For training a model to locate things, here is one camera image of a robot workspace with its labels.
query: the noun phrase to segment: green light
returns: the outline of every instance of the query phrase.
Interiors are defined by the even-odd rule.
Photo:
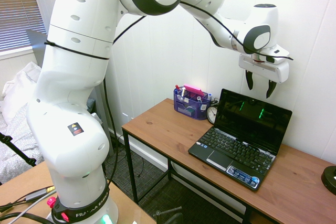
[[[104,224],[113,224],[112,220],[110,219],[109,215],[104,215],[103,216],[103,223]]]
[[[242,105],[241,105],[241,107],[240,107],[239,111],[241,111],[241,109],[243,108],[243,106],[244,106],[244,103],[245,103],[245,102],[243,102],[243,103],[242,103]]]
[[[260,116],[259,116],[259,119],[262,117],[262,114],[264,112],[264,109],[261,110],[261,113],[260,113]]]

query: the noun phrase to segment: window blinds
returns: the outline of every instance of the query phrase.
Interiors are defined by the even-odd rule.
[[[27,29],[46,33],[36,0],[0,0],[0,52],[29,46]]]

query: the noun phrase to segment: gray carpet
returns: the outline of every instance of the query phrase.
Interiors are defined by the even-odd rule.
[[[125,157],[124,146],[119,147],[119,157],[113,182],[131,199],[133,199],[130,174]],[[114,167],[115,156],[105,161],[106,173],[109,178]],[[138,196],[141,195],[152,183],[163,174],[154,165],[132,152],[136,188]],[[168,180],[166,176],[154,187],[139,203],[139,206],[153,216],[156,211],[166,211],[182,206],[184,224],[239,224],[231,216],[200,197],[178,181]],[[168,220],[174,214],[163,216]]]

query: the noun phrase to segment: wooden table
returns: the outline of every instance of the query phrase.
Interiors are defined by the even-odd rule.
[[[282,145],[259,190],[251,191],[188,153],[188,149],[210,127],[211,124],[207,120],[194,120],[176,112],[173,101],[166,99],[122,128],[127,151],[128,135],[131,135],[167,157],[169,161],[177,163],[230,195],[246,206],[245,215],[242,216],[244,223],[249,223],[250,214],[253,214],[254,223],[336,223],[336,196],[329,192],[321,181],[324,169],[333,164]],[[138,202],[142,197],[138,199],[131,162],[129,168],[133,176],[134,199]],[[228,209],[239,216],[240,213],[235,209],[230,209],[230,206]]]
[[[0,186],[0,205],[5,205],[15,201],[17,198],[40,188],[51,186],[53,183],[46,164],[43,162],[25,173],[17,176],[9,182]],[[124,194],[113,183],[110,184],[110,196],[118,206],[119,219],[118,224],[132,224],[134,221],[137,224],[155,224],[156,222],[147,215],[136,203],[134,203],[126,194]],[[50,208],[46,204],[47,199],[43,200],[29,212],[46,218],[50,213]],[[4,216],[10,212],[21,212],[25,210],[29,204],[13,207],[0,216]],[[7,219],[1,222],[5,224],[12,219]],[[15,223],[36,224],[27,218],[20,218]]]

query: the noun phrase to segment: laptop keyboard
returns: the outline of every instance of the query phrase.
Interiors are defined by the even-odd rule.
[[[275,159],[274,155],[239,142],[215,128],[211,128],[198,142],[224,153],[261,174],[265,174]]]

